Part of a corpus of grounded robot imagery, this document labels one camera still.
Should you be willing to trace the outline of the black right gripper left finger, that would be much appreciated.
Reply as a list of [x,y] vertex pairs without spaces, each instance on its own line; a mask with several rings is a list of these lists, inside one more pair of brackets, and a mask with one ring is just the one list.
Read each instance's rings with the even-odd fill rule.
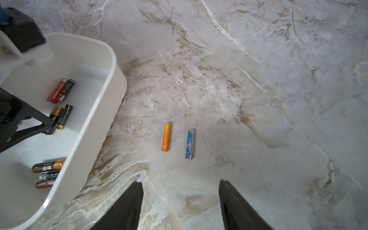
[[133,182],[111,208],[92,226],[93,230],[136,230],[144,197],[141,182]]

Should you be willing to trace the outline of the black gold large battery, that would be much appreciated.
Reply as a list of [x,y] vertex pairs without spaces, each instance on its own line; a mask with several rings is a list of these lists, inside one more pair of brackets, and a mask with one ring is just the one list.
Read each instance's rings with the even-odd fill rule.
[[61,118],[61,115],[63,113],[64,108],[61,106],[54,106],[52,112],[49,115],[49,118],[52,119],[53,121],[53,125],[52,127],[48,128],[46,131],[44,131],[42,134],[45,135],[52,135],[56,129],[56,124],[58,122],[58,120]]

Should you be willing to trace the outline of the red deli battery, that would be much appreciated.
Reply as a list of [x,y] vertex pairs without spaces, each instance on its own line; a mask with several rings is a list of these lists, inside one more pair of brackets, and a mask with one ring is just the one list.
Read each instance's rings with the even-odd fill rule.
[[47,101],[57,104],[58,103],[58,97],[65,88],[67,83],[67,79],[61,78],[58,84],[55,86],[49,97],[47,98]]

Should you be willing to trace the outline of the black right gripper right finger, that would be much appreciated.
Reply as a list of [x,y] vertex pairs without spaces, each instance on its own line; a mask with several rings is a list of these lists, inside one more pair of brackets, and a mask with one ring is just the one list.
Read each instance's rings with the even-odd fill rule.
[[220,180],[218,191],[226,230],[272,229],[229,181]]

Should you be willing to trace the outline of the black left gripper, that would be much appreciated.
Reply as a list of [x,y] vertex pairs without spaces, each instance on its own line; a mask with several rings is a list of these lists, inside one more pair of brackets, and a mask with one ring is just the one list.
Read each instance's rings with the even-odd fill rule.
[[[23,130],[18,125],[34,118],[41,124]],[[18,97],[1,89],[1,152],[51,128],[54,121]]]

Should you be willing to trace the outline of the blue battery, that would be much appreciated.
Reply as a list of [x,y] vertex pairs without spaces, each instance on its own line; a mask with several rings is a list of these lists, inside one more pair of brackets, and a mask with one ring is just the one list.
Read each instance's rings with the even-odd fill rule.
[[187,134],[187,143],[186,143],[186,159],[192,160],[194,155],[194,140],[195,140],[195,131],[190,129]]

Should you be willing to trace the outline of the orange yellow battery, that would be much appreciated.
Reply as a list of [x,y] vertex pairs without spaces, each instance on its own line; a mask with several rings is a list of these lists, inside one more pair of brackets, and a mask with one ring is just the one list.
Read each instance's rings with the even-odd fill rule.
[[167,152],[170,145],[171,124],[166,123],[163,131],[162,151]]

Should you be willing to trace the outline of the black yellow battery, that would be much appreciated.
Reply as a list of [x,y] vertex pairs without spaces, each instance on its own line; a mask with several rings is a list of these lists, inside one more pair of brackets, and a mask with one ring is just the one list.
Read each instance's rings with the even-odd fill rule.
[[72,105],[66,104],[66,106],[63,108],[61,117],[57,121],[56,129],[62,130],[64,128],[64,126],[66,125],[69,119],[71,112],[73,111],[73,108],[74,107]]

